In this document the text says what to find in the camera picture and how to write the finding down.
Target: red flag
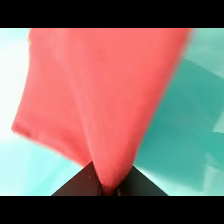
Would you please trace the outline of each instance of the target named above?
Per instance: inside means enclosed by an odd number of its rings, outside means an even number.
[[[186,28],[48,28],[12,130],[85,166],[105,194],[128,174],[187,42]]]

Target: light blue surface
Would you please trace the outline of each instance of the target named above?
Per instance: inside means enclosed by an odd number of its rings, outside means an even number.
[[[51,195],[80,167],[10,131],[28,29],[0,29],[0,195]],[[194,32],[135,165],[169,195],[224,195],[224,29]]]

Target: black object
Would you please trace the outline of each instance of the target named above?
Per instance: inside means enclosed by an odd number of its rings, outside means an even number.
[[[101,185],[91,162],[52,196],[102,196]],[[134,166],[114,196],[168,196]]]

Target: red napkin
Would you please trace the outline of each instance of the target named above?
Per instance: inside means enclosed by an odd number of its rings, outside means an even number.
[[[132,166],[189,31],[32,29],[12,130],[83,166],[93,161],[110,194]]]

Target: red fabric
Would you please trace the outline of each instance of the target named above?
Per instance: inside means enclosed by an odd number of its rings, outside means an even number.
[[[189,29],[32,29],[12,129],[85,166],[106,193],[128,174]]]

